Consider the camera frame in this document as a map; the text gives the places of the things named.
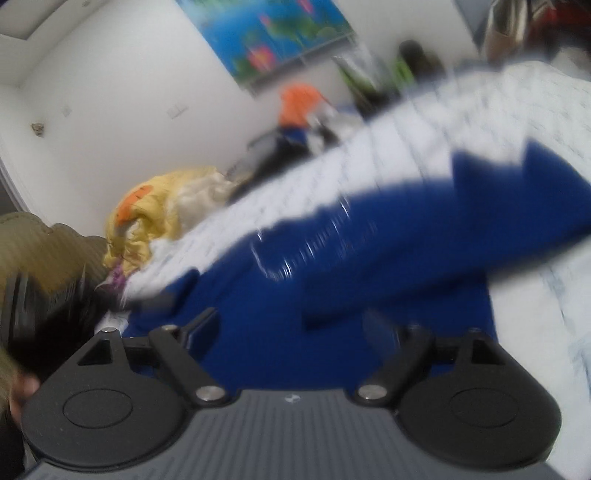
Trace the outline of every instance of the ribbed surface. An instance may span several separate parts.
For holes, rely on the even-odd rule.
[[[27,480],[558,480],[543,464],[477,473],[418,450],[389,412],[341,391],[256,392],[199,413],[168,451],[125,471],[64,473],[41,465]]]

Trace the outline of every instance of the metal screw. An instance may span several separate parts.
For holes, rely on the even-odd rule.
[[[216,385],[208,385],[207,387],[200,387],[195,391],[195,395],[199,400],[203,401],[218,401],[226,396],[226,391],[222,387]]]
[[[357,390],[357,395],[365,400],[381,400],[388,395],[388,390],[382,385],[362,385]]]

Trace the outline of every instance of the black mount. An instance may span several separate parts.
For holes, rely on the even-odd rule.
[[[185,327],[147,337],[95,335],[26,405],[23,432],[35,455],[91,471],[141,463],[174,442],[195,413],[239,401],[187,352],[193,345],[205,354],[219,325],[207,309]],[[545,458],[560,430],[558,406],[496,342],[480,332],[436,339],[421,327],[385,328],[382,336],[397,345],[354,403],[390,410],[418,447],[456,465],[503,470]],[[158,380],[130,364],[152,368]],[[450,368],[429,376],[438,364]]]

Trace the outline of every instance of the painting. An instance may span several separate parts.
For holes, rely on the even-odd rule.
[[[177,0],[242,85],[351,35],[331,0]]]

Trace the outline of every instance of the blue blanket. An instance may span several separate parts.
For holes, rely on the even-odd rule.
[[[494,336],[485,273],[590,228],[591,187],[552,152],[531,143],[519,167],[457,153],[453,181],[402,184],[247,236],[170,285],[170,312],[134,313],[125,333],[216,307],[220,336],[194,355],[226,388],[352,390],[381,364],[363,334],[368,309],[438,335]]]

